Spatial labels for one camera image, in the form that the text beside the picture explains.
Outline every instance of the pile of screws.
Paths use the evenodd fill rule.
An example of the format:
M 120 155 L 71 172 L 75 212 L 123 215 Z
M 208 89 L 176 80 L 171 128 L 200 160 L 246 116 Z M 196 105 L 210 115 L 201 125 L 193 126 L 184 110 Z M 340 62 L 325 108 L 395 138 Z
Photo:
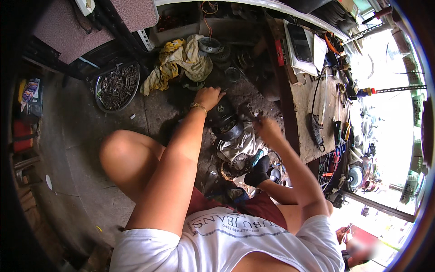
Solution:
M 138 80 L 139 71 L 136 66 L 118 67 L 104 76 L 97 92 L 98 99 L 107 110 L 116 111 L 132 96 Z

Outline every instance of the dirty floor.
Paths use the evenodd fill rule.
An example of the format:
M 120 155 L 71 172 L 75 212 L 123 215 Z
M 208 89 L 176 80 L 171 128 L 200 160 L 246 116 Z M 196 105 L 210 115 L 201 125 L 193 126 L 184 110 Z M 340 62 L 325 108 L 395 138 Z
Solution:
M 113 246 L 119 228 L 126 225 L 134 203 L 106 177 L 98 152 L 104 137 L 117 129 L 148 135 L 166 145 L 176 123 L 183 118 L 195 92 L 173 84 L 166 91 L 148 97 L 137 93 L 121 112 L 106 114 L 95 104 L 94 94 L 82 81 L 70 79 L 62 88 L 62 74 L 48 74 L 44 84 L 43 118 L 38 148 L 42 161 L 39 176 L 49 175 L 50 190 L 44 183 L 33 189 L 38 205 L 63 242 L 79 255 L 89 255 L 95 244 Z M 241 79 L 232 84 L 222 71 L 214 69 L 206 86 L 227 89 L 238 107 L 250 102 L 280 122 L 276 103 L 265 100 L 254 86 Z M 218 165 L 215 136 L 204 128 L 195 186 L 201 191 L 210 169 Z

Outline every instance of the person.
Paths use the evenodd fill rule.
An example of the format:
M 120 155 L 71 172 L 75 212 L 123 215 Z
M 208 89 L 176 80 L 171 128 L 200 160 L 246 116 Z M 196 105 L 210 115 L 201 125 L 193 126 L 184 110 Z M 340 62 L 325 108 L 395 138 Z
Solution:
M 345 262 L 345 272 L 349 272 L 352 267 L 365 264 L 370 260 L 368 256 L 370 252 L 364 251 L 356 246 L 354 247 L 352 242 L 348 243 L 352 240 L 351 234 L 349 234 L 350 232 L 351 230 L 347 227 L 341 227 L 335 231 L 338 243 L 340 245 L 341 243 L 346 244 L 346 249 L 341 251 L 343 261 Z
M 225 95 L 220 90 L 197 92 L 167 147 L 132 131 L 115 131 L 104 140 L 103 169 L 136 203 L 117 238 L 110 270 L 342 271 L 329 222 L 332 207 L 277 122 L 261 118 L 254 127 L 281 156 L 293 188 L 268 178 L 267 158 L 245 179 L 262 193 L 236 210 L 207 200 L 194 187 L 204 121 Z

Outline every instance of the gold watch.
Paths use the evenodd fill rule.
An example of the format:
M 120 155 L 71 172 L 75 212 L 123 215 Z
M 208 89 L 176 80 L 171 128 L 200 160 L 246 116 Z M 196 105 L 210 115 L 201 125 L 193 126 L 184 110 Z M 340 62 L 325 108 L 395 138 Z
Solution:
M 191 109 L 193 109 L 194 107 L 200 107 L 201 109 L 203 109 L 204 111 L 205 111 L 205 115 L 207 115 L 207 109 L 203 106 L 203 105 L 201 105 L 200 103 L 195 103 L 195 102 L 193 102 L 192 104 L 191 104 Z

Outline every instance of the wooden workbench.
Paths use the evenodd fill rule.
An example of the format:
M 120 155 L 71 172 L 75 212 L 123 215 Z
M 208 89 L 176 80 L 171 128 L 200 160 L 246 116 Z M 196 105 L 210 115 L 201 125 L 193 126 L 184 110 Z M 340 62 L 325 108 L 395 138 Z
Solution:
M 284 117 L 285 135 L 292 147 L 300 155 L 301 160 L 304 163 L 308 163 L 335 149 L 333 116 L 338 120 L 338 111 L 340 110 L 340 120 L 344 123 L 348 118 L 347 109 L 344 109 L 339 104 L 336 94 L 336 84 L 340 82 L 341 79 L 328 78 L 325 119 L 323 129 L 321 130 L 325 151 L 321 152 L 311 139 L 308 126 L 308 114 L 311 112 L 317 82 L 311 82 L 308 74 L 304 74 L 306 78 L 304 85 L 294 85 L 290 82 L 290 76 L 294 77 L 291 66 L 289 64 L 278 66 L 275 40 L 279 37 L 285 37 L 282 20 L 268 20 L 268 26 L 265 26 L 264 38 L 280 89 L 281 111 Z M 321 81 L 314 105 L 314 114 L 320 116 L 319 122 L 322 119 L 324 100 L 325 81 Z

